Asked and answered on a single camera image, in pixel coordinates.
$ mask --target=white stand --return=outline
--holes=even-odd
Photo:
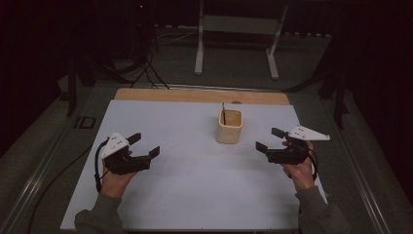
[[[270,48],[267,49],[267,60],[270,67],[271,78],[279,79],[279,73],[274,60],[274,51],[282,33],[282,25],[285,20],[288,6],[282,9],[280,19],[253,19],[253,18],[236,18],[224,16],[204,15],[204,0],[200,1],[200,18],[198,29],[198,51],[195,61],[195,74],[203,73],[204,63],[204,30],[209,31],[226,31],[240,33],[256,33],[274,35],[274,41]]]

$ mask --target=table leg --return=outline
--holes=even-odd
[[[274,51],[276,50],[277,44],[279,43],[280,36],[282,34],[282,25],[285,20],[286,13],[288,12],[288,6],[284,6],[282,9],[282,16],[280,18],[279,25],[277,27],[276,34],[274,35],[274,41],[270,48],[267,49],[267,60],[270,67],[271,79],[278,80],[280,78],[279,72],[276,66],[276,60],[274,59]]]
[[[200,20],[198,25],[198,51],[195,60],[195,74],[201,75],[203,73],[204,63],[204,0],[200,1]]]

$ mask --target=dark background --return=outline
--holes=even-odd
[[[271,1],[262,2],[211,0],[206,11],[271,16],[272,12],[262,11]],[[198,23],[197,1],[158,0],[152,4],[153,19],[160,26]],[[345,64],[346,87],[354,93],[358,108],[411,202],[412,12],[407,0],[357,4],[295,1],[283,29],[303,37],[308,33],[333,35],[318,71],[343,68]],[[103,48],[108,55],[117,50],[97,40],[99,33],[107,32],[108,25],[102,24],[92,0],[0,2],[0,107],[1,129],[5,130],[0,155],[60,95],[56,80],[67,73],[74,48],[89,48],[92,54]]]

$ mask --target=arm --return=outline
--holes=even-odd
[[[307,141],[307,146],[313,150],[313,145]],[[307,158],[299,165],[282,165],[286,174],[291,176],[300,201],[301,214],[298,224],[304,234],[334,234],[350,233],[350,225],[344,218],[340,209],[327,205],[315,186],[313,180],[312,163]]]
[[[102,179],[102,188],[97,195],[94,207],[76,214],[75,226],[79,233],[122,233],[122,221],[118,215],[118,207],[131,179],[136,173],[126,175],[112,174],[106,167]]]

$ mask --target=white table surface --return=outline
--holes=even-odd
[[[221,103],[112,100],[79,178],[61,229],[74,229],[75,214],[90,210],[97,192],[94,155],[113,132],[141,133],[132,156],[161,146],[151,169],[139,172],[119,215],[129,230],[284,230],[297,228],[298,200],[282,167],[255,150],[260,141],[283,148],[271,128],[299,124],[292,105],[226,104],[243,112],[237,144],[215,140]],[[316,181],[322,196],[322,186]]]

